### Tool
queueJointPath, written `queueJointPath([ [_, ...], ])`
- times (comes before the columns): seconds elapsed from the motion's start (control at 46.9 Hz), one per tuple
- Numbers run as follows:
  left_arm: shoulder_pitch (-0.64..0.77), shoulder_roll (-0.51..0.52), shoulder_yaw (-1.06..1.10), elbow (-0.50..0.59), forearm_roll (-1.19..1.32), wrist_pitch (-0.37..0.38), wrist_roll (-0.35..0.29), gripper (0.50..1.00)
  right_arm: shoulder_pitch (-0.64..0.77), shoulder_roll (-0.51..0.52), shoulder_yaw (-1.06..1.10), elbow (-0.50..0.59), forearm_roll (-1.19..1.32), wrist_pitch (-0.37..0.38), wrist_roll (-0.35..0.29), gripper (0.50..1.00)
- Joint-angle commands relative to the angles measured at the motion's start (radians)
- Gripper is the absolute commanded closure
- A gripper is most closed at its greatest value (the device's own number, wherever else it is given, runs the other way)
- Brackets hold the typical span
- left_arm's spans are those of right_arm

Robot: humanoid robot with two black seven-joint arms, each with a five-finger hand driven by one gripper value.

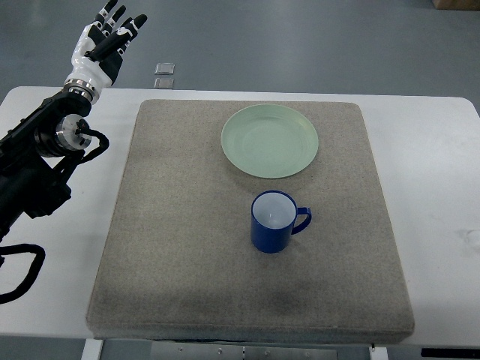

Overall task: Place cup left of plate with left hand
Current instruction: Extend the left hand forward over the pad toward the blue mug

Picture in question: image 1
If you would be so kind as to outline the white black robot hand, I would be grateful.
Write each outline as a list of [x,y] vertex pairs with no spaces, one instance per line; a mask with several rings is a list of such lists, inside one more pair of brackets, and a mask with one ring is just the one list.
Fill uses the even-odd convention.
[[148,17],[124,18],[126,7],[108,1],[85,26],[71,56],[72,71],[64,82],[66,92],[83,95],[95,104],[101,92],[115,83],[124,54]]

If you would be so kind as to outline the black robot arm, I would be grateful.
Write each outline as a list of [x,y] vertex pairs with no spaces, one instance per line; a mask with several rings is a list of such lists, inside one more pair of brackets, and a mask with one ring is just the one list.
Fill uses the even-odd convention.
[[[80,165],[104,153],[110,142],[87,124],[92,96],[74,89],[45,99],[1,139],[1,236],[23,213],[30,218],[51,215],[71,198],[68,180]],[[95,137],[97,148],[71,145],[57,133],[73,116],[74,137]]]

